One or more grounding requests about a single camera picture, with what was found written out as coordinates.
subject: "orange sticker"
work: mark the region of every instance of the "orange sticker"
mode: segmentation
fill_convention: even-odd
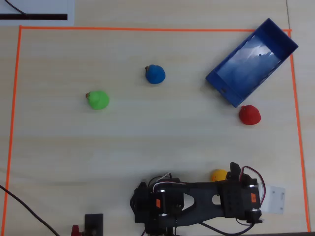
[[[251,197],[252,197],[252,203],[256,202],[256,194],[251,193]]]
[[[161,200],[160,199],[157,199],[157,207],[161,208]]]

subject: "blue container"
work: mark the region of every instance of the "blue container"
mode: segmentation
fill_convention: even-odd
[[[268,18],[206,80],[237,107],[297,48]]]

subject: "white wire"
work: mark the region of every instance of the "white wire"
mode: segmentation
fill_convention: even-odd
[[[177,182],[169,182],[169,181],[166,181],[166,182],[158,182],[158,183],[155,183],[155,185],[153,185],[153,192],[154,192],[154,188],[155,188],[158,184],[161,184],[161,183],[174,183],[174,184],[183,184],[183,185],[185,185],[185,183],[177,183]]]
[[[158,182],[159,180],[161,180],[161,179],[163,179],[163,178],[165,178],[167,175],[169,175],[170,173],[168,172],[168,173],[166,173],[165,175],[163,175],[161,178],[159,178],[158,180],[156,180],[156,182]]]

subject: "red object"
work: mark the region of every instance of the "red object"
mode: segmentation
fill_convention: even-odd
[[[252,105],[242,106],[239,116],[241,121],[248,125],[258,124],[261,120],[259,110]]]
[[[71,236],[81,236],[78,225],[72,225]]]

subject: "wooden table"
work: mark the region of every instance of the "wooden table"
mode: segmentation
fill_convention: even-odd
[[[311,42],[308,18],[288,1],[308,186],[312,172]],[[95,1],[76,2],[76,26],[254,29],[270,17],[287,29],[283,1]],[[16,27],[1,28],[0,179],[5,185]],[[172,172],[183,181],[207,181],[231,161],[258,169],[266,184],[286,189],[284,215],[264,214],[250,233],[307,231],[290,61],[246,101],[262,121],[243,126],[205,76],[249,32],[152,32],[33,30],[21,37],[10,190],[61,235],[83,224],[86,213],[104,213],[104,235],[140,235],[128,205],[141,180]],[[160,64],[166,80],[149,85],[144,67]],[[92,111],[84,94],[104,89],[109,107]],[[312,199],[315,192],[309,192]],[[310,202],[310,210],[315,205]],[[5,235],[51,235],[12,198],[7,200]],[[244,227],[234,219],[210,225],[227,232]],[[199,225],[180,235],[215,235]]]

